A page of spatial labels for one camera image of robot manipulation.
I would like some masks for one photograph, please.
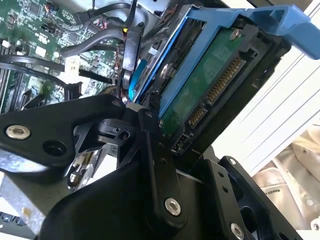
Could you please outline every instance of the chip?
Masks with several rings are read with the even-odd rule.
[[[78,34],[70,33],[70,35],[69,35],[70,42],[75,44],[78,41],[78,39],[79,39],[79,35]]]
[[[33,2],[30,3],[29,11],[31,13],[33,13],[35,15],[38,15],[39,14],[39,10],[40,10],[40,7],[37,4],[35,4]]]
[[[12,15],[6,17],[6,27],[10,30],[14,29],[16,18]]]
[[[35,48],[35,54],[39,55],[40,57],[45,57],[47,53],[47,50],[45,50],[44,48],[40,47],[40,46],[36,46]]]

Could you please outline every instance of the cable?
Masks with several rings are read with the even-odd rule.
[[[20,56],[20,55],[0,55],[0,62],[3,63],[25,63],[34,64],[47,67],[59,72],[65,71],[65,66],[52,61],[43,60],[34,56]],[[112,84],[112,79],[101,76],[91,71],[79,69],[79,75],[85,78],[93,79],[102,83]]]
[[[164,20],[164,22],[158,24],[157,26],[155,26],[153,29],[151,29],[145,36],[145,39],[149,39],[152,36],[154,36],[157,32],[159,32],[162,28],[164,28],[164,26],[166,26],[171,19],[174,17],[174,15],[176,15],[176,13],[178,12],[178,10],[180,9],[180,6],[182,4],[182,0],[179,0],[179,2],[177,3],[177,5],[175,6],[174,11],[170,14],[170,16]]]
[[[50,10],[48,9],[48,7],[46,5],[44,5],[44,9],[46,11],[46,13],[48,14],[49,18],[52,20],[52,22],[62,31],[67,32],[67,33],[78,33],[81,32],[82,30],[84,30],[86,27],[88,27],[88,25],[90,24],[90,22],[86,22],[85,24],[83,24],[82,26],[80,26],[80,28],[78,29],[68,29],[65,28],[63,26],[61,26],[58,21],[55,19],[55,17],[51,14]]]
[[[17,71],[17,72],[20,72],[23,74],[28,74],[32,77],[36,77],[36,78],[40,78],[40,79],[44,79],[44,80],[49,80],[49,81],[53,82],[54,84],[61,86],[63,88],[65,88],[67,85],[64,81],[60,80],[59,78],[57,78],[55,76],[52,76],[52,75],[44,73],[44,72],[33,70],[33,69],[27,68],[25,66],[13,64],[13,63],[0,62],[0,68],[6,69],[6,70],[11,70],[11,71]]]
[[[107,12],[111,12],[113,10],[130,9],[130,8],[131,8],[131,4],[124,3],[124,2],[119,2],[119,3],[114,3],[114,4],[110,4],[108,6],[101,7],[101,8],[96,9],[96,10],[88,11],[88,16],[89,16],[90,19],[93,19],[93,18],[98,17],[99,15],[105,14]]]
[[[129,15],[126,18],[125,22],[124,22],[124,26],[126,28],[131,28],[132,23],[134,22],[135,19],[135,15],[136,15],[136,7],[137,7],[137,1],[138,0],[133,0],[131,7],[130,7],[130,11],[129,11]]]
[[[63,57],[69,57],[81,54],[105,39],[115,38],[124,41],[125,37],[123,35],[122,29],[122,27],[114,26],[106,30],[102,30],[78,45],[67,46],[62,48],[61,55]]]
[[[118,82],[116,83],[115,94],[116,94],[116,97],[117,97],[118,99],[120,99],[121,102],[122,102],[122,98],[121,98],[121,85],[122,85],[122,77],[118,77]]]
[[[158,34],[156,34],[155,36],[146,39],[143,38],[142,39],[142,43],[141,43],[141,48],[149,45],[149,44],[153,44],[156,42],[159,42],[161,40],[164,40],[168,37],[168,34],[163,31],[160,32]],[[121,45],[116,45],[116,46],[112,46],[112,45],[108,45],[108,44],[96,44],[93,47],[89,48],[88,50],[86,50],[86,52],[91,52],[91,51],[111,51],[111,52],[116,52],[119,49],[119,51],[123,51],[125,49],[125,45],[121,44]]]

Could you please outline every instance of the hex bolt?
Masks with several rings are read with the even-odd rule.
[[[236,161],[233,160],[232,158],[229,158],[229,160],[230,160],[230,163],[231,163],[232,165],[237,165]]]
[[[179,216],[181,213],[180,204],[174,198],[167,198],[164,201],[165,209],[173,216]]]
[[[239,29],[235,29],[230,37],[229,37],[229,40],[233,41],[233,40],[236,40],[238,37],[240,37],[240,30]]]
[[[118,101],[112,101],[112,104],[117,106],[117,107],[120,107],[120,102],[118,102]]]
[[[147,115],[149,118],[152,118],[152,117],[153,117],[153,116],[152,116],[152,113],[149,112],[149,111],[145,112],[145,115]]]
[[[313,225],[314,230],[318,231],[320,229],[319,225],[317,223],[315,223]]]
[[[21,125],[11,125],[5,130],[5,134],[12,139],[24,140],[30,137],[30,130]]]
[[[231,223],[230,224],[230,229],[233,235],[239,240],[244,240],[245,239],[245,234],[244,231],[236,224],[236,223]]]

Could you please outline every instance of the mounting hole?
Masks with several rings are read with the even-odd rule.
[[[222,186],[223,191],[225,191],[226,193],[229,192],[228,188],[226,188],[225,186]]]
[[[128,138],[130,138],[130,133],[127,131],[123,131],[119,135],[119,139],[121,139],[121,140],[127,140]]]
[[[56,140],[49,140],[43,144],[43,150],[53,157],[61,157],[67,152],[66,146]]]
[[[168,163],[167,160],[163,157],[160,158],[160,161],[162,165],[166,165]]]
[[[152,113],[149,112],[149,111],[146,111],[146,112],[145,112],[145,115],[147,115],[149,118],[152,118],[152,117],[153,117]]]
[[[279,233],[279,236],[282,240],[289,240],[286,235],[284,235],[282,232]]]

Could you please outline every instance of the screw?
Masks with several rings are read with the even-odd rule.
[[[166,165],[168,163],[168,161],[163,157],[160,158],[160,161],[162,165]]]
[[[231,33],[229,40],[233,41],[233,40],[237,39],[238,37],[240,37],[240,30],[236,29]]]
[[[307,199],[305,200],[305,203],[309,206],[312,206],[314,204],[314,201],[312,201],[312,199]]]
[[[26,218],[29,219],[31,217],[32,211],[29,208],[23,207],[21,209],[21,212],[22,212],[22,215],[25,216]]]
[[[229,158],[229,160],[230,160],[230,162],[231,162],[232,165],[237,165],[236,161],[233,160],[232,158]]]
[[[313,225],[314,230],[318,231],[320,229],[319,225],[317,223],[315,223]]]
[[[120,107],[120,102],[118,102],[118,101],[112,101],[112,104],[117,106],[117,107]]]
[[[167,198],[164,201],[165,209],[173,216],[179,216],[181,213],[180,204],[174,198]]]
[[[30,130],[21,125],[11,125],[5,130],[5,133],[9,138],[17,140],[27,139],[31,135]]]
[[[239,239],[239,240],[244,240],[245,239],[244,232],[242,231],[242,229],[236,223],[231,223],[230,224],[230,229],[231,229],[233,235],[235,235],[237,239]]]
[[[147,115],[149,118],[152,118],[152,117],[153,117],[152,114],[151,114],[151,112],[149,112],[149,111],[147,111],[147,112],[145,113],[145,115]]]

